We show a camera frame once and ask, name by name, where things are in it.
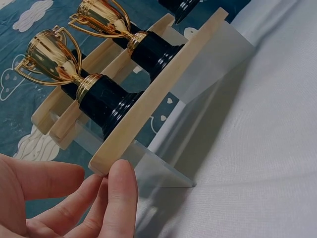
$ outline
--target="gold trophy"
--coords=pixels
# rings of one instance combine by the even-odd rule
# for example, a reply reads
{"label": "gold trophy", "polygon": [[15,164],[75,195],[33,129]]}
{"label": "gold trophy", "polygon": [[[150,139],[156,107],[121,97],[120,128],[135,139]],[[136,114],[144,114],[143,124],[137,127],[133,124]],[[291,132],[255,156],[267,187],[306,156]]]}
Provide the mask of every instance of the gold trophy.
{"label": "gold trophy", "polygon": [[[75,45],[78,59],[67,47],[66,35]],[[38,80],[22,68],[54,81]],[[38,33],[29,43],[26,57],[14,70],[40,85],[75,86],[80,109],[102,127],[104,140],[143,93],[127,93],[108,76],[84,72],[79,45],[64,27]]]}
{"label": "gold trophy", "polygon": [[[83,0],[69,25],[96,37],[125,38],[131,59],[150,74],[153,81],[180,51],[182,46],[172,46],[151,31],[131,33],[131,21],[125,10],[111,0]],[[94,31],[78,26],[87,25]]]}

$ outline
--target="wooden trophy stand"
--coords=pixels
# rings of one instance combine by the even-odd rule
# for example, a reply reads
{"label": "wooden trophy stand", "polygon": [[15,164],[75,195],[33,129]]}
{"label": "wooden trophy stand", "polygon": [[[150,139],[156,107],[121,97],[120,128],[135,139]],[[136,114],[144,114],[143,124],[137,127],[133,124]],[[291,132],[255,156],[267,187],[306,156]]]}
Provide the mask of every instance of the wooden trophy stand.
{"label": "wooden trophy stand", "polygon": [[[138,183],[170,187],[194,186],[195,183],[192,180],[178,172],[150,149],[135,141],[134,138],[166,95],[173,91],[175,84],[204,46],[225,24],[226,16],[226,11],[222,8],[218,9],[189,41],[183,36],[179,36],[180,33],[171,27],[175,19],[170,14],[165,15],[149,29],[170,43],[175,39],[174,36],[178,36],[180,40],[177,43],[185,43],[185,46],[146,89],[104,143],[85,128],[89,119],[79,110],[77,101],[72,101],[60,87],[57,87],[35,111],[32,116],[33,124],[42,133],[50,133],[50,136],[62,149],[66,149],[72,141],[76,140],[93,155],[89,168],[101,176],[109,173],[116,160],[124,158],[135,166]],[[169,37],[167,37],[169,39],[164,36],[165,32],[169,32]],[[118,84],[136,66],[130,59],[127,50],[122,51],[111,39],[105,40],[84,59],[83,63],[83,68],[89,73],[105,74]],[[191,88],[188,78],[182,77],[178,84],[182,84],[182,92]],[[184,97],[179,91],[175,94]]]}

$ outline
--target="trophy stem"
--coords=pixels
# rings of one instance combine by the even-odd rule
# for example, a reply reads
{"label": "trophy stem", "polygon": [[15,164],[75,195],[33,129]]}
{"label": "trophy stem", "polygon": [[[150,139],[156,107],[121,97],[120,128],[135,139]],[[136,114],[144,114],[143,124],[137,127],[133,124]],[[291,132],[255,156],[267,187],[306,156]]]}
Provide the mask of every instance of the trophy stem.
{"label": "trophy stem", "polygon": [[84,78],[82,76],[78,75],[78,74],[73,75],[72,78],[73,78],[73,82],[77,86],[79,86],[84,81]]}
{"label": "trophy stem", "polygon": [[128,40],[131,40],[134,37],[134,34],[132,34],[131,32],[128,32],[128,31],[124,31],[124,32],[122,32],[122,34]]}

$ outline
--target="white fabric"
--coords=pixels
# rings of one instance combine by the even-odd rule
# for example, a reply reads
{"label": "white fabric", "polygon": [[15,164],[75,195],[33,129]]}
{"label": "white fabric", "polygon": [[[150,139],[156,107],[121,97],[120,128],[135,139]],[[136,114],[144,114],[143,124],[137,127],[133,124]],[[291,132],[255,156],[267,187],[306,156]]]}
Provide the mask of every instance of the white fabric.
{"label": "white fabric", "polygon": [[241,82],[218,85],[176,165],[190,175],[205,154],[197,187],[160,189],[138,237],[317,236],[316,11],[317,0],[252,0],[239,14],[257,52]]}

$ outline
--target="black cylinder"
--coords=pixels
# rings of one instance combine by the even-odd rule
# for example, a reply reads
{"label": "black cylinder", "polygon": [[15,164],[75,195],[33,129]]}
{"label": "black cylinder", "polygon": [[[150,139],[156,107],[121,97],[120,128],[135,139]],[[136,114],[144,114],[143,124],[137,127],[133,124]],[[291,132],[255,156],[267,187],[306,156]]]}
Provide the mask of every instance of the black cylinder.
{"label": "black cylinder", "polygon": [[133,51],[131,59],[150,74],[153,82],[183,46],[172,46],[156,33],[147,33]]}
{"label": "black cylinder", "polygon": [[[136,25],[132,24],[131,23],[131,29],[130,29],[130,32],[132,34],[135,34],[137,32],[141,31],[141,29],[139,27],[137,27]],[[129,43],[129,40],[126,39],[126,38],[113,38],[113,41],[119,45],[121,48],[125,49],[127,48],[127,45]]]}
{"label": "black cylinder", "polygon": [[103,76],[90,88],[80,103],[80,109],[100,127],[105,125],[128,93],[108,76]]}
{"label": "black cylinder", "polygon": [[108,117],[108,120],[105,121],[102,126],[104,141],[112,133],[115,127],[120,123],[132,106],[137,102],[141,97],[143,92],[140,93],[129,93],[125,98],[118,104],[118,106],[112,111],[111,115]]}
{"label": "black cylinder", "polygon": [[173,13],[175,23],[178,24],[194,9],[199,0],[158,0],[158,2]]}

